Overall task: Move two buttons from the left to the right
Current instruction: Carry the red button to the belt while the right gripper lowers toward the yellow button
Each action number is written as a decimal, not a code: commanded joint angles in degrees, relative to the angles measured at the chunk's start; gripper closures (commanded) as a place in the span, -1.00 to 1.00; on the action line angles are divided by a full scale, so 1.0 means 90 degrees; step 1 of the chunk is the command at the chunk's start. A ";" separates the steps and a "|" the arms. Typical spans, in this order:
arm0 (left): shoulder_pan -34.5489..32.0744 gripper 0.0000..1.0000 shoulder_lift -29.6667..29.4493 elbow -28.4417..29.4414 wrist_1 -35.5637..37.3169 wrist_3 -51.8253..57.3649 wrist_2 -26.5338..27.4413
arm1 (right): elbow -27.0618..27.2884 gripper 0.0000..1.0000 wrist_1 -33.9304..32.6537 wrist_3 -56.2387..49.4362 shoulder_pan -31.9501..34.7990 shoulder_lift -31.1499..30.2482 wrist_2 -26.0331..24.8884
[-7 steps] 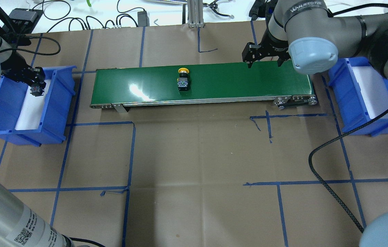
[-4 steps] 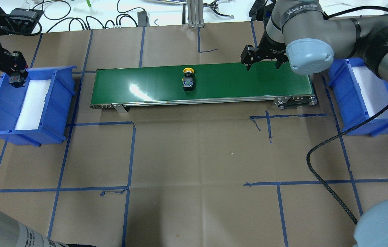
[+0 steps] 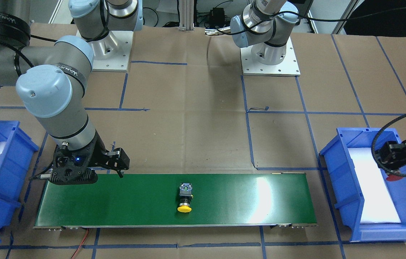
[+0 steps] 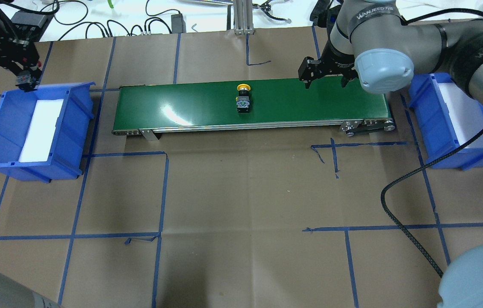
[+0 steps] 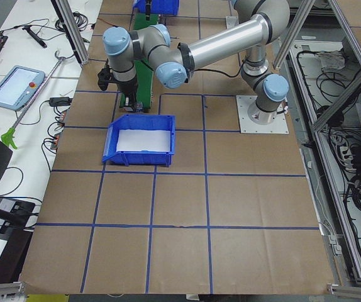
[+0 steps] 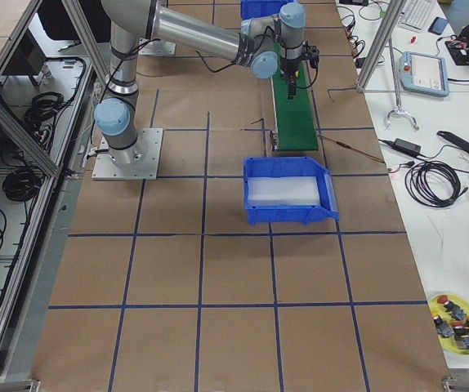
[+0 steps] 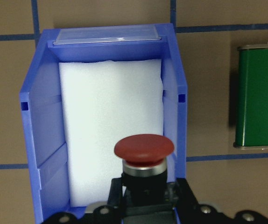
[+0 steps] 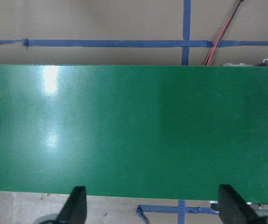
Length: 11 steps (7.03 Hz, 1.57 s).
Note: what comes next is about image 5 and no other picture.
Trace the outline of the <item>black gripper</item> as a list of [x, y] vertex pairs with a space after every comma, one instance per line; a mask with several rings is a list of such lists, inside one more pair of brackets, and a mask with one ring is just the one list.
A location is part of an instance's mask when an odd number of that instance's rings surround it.
[[[145, 19], [150, 21], [151, 15], [151, 0], [145, 0]], [[118, 91], [121, 92], [121, 103], [125, 111], [135, 112], [136, 111], [136, 94], [138, 90], [138, 81], [134, 77], [130, 81], [117, 83]]]

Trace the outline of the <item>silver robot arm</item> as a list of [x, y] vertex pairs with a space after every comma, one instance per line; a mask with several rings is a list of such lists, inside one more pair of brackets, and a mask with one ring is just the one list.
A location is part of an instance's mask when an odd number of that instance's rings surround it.
[[286, 29], [290, 9], [287, 1], [233, 1], [239, 24], [191, 44], [170, 48], [170, 35], [162, 24], [127, 31], [110, 27], [103, 34], [108, 59], [98, 74], [98, 86], [105, 91], [115, 83], [134, 108], [138, 81], [135, 61], [147, 60], [157, 79], [176, 89], [198, 69], [245, 51], [241, 76], [257, 94], [248, 108], [249, 118], [259, 124], [272, 123], [289, 91], [287, 80], [269, 70], [265, 47]]

